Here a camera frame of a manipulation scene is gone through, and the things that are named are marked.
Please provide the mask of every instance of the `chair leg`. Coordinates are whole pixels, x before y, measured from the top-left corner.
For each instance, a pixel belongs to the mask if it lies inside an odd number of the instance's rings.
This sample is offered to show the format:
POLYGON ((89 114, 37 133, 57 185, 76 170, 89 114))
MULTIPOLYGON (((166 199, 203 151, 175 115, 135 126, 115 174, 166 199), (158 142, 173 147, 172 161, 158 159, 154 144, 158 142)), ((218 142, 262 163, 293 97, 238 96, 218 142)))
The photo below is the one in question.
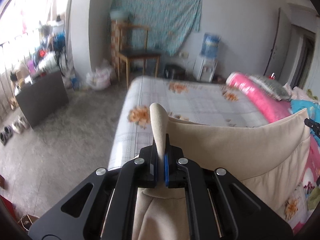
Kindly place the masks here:
POLYGON ((144 75, 144 71, 146 69, 146 59, 143 60, 143 69, 142 69, 142 75, 144 75))
POLYGON ((155 77, 157 77, 157 76, 158 76, 159 63, 160 63, 160 57, 158 57, 158 58, 157 58, 156 74, 155 74, 155 77))
POLYGON ((118 80, 120 82, 120 64, 121 64, 121 60, 120 57, 118 57, 118 80))
POLYGON ((127 88, 129 88, 130 60, 127 59, 127 88))

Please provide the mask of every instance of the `black shoe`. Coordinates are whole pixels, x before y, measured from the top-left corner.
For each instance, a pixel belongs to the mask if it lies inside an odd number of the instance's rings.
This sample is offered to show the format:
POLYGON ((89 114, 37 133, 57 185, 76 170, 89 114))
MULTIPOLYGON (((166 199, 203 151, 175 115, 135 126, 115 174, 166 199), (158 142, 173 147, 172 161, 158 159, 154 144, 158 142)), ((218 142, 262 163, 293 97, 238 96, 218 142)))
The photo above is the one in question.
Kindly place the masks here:
POLYGON ((7 137, 5 136, 4 132, 0 133, 0 141, 3 145, 5 145, 7 143, 7 137))
POLYGON ((7 137, 7 139, 12 137, 12 128, 10 125, 4 127, 4 133, 5 133, 5 136, 7 137))

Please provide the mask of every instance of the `white shoe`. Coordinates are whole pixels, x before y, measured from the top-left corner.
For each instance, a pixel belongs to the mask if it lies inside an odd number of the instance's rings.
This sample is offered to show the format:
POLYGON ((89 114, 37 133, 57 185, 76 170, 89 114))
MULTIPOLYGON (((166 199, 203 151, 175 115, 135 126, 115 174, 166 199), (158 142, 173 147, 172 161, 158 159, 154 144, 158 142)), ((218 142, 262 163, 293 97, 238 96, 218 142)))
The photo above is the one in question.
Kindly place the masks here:
POLYGON ((24 116, 18 116, 18 122, 25 128, 28 129, 30 124, 24 116))
POLYGON ((23 129, 24 127, 19 121, 13 121, 12 130, 14 130, 18 134, 21 134, 23 132, 23 129))

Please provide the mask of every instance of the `plaid bed sheet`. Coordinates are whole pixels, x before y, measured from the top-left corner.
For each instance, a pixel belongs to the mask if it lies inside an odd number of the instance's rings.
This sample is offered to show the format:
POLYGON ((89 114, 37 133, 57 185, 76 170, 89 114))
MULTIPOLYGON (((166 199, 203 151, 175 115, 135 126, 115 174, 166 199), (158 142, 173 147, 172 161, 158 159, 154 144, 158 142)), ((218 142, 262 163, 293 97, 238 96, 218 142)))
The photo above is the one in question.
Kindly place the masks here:
POLYGON ((151 125, 145 127, 129 122, 130 110, 137 106, 161 104, 172 117, 212 126, 259 127, 268 124, 264 116, 238 90, 237 100, 228 100, 222 85, 167 79, 138 77, 128 90, 120 115, 108 169, 122 167, 137 156, 140 149, 152 144, 151 125))

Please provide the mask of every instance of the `rolled pink blanket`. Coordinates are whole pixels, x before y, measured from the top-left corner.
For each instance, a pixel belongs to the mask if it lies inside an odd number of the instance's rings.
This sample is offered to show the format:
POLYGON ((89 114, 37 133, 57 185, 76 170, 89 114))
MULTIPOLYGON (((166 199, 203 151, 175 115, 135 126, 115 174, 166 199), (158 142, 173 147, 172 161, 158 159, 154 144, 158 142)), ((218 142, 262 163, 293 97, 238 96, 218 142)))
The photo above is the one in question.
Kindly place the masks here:
POLYGON ((289 102, 272 99, 242 73, 231 73, 226 84, 244 93, 270 123, 291 115, 289 102))

